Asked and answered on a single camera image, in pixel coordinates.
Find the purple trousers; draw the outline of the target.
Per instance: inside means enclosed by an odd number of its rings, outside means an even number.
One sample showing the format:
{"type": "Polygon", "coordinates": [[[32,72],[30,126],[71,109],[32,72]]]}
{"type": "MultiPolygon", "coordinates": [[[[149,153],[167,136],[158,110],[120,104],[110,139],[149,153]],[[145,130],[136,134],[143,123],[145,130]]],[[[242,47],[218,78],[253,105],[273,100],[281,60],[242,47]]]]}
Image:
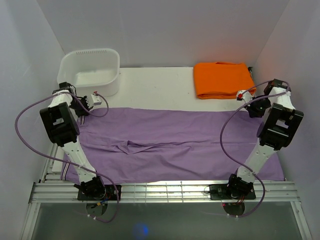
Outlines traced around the purple trousers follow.
{"type": "Polygon", "coordinates": [[[90,164],[117,184],[227,180],[261,124],[245,111],[103,109],[78,121],[90,164]]]}

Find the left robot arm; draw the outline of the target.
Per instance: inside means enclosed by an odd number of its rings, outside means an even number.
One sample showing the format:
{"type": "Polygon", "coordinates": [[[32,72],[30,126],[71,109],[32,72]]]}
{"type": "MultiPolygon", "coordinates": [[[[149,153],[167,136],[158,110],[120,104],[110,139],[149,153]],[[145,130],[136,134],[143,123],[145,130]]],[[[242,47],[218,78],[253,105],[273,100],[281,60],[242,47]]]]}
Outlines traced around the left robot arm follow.
{"type": "Polygon", "coordinates": [[[74,186],[88,198],[103,199],[106,187],[80,145],[80,129],[74,117],[88,116],[93,107],[88,97],[78,97],[76,88],[68,82],[60,83],[59,89],[52,94],[50,105],[39,111],[46,133],[50,141],[64,151],[69,161],[76,164],[74,168],[79,184],[74,186]]]}

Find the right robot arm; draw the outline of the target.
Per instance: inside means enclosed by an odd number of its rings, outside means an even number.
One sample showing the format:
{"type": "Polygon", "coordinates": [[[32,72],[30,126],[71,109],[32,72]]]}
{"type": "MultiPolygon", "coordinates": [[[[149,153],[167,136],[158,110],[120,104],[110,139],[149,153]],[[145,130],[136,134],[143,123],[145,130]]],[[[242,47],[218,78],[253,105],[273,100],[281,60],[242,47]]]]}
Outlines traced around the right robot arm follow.
{"type": "Polygon", "coordinates": [[[291,143],[304,117],[304,113],[293,106],[291,92],[289,83],[273,79],[266,82],[260,96],[253,96],[249,90],[236,94],[236,100],[244,103],[249,117],[263,121],[257,130],[254,149],[229,177],[225,191],[230,198],[244,199],[252,195],[256,175],[272,155],[291,143]]]}

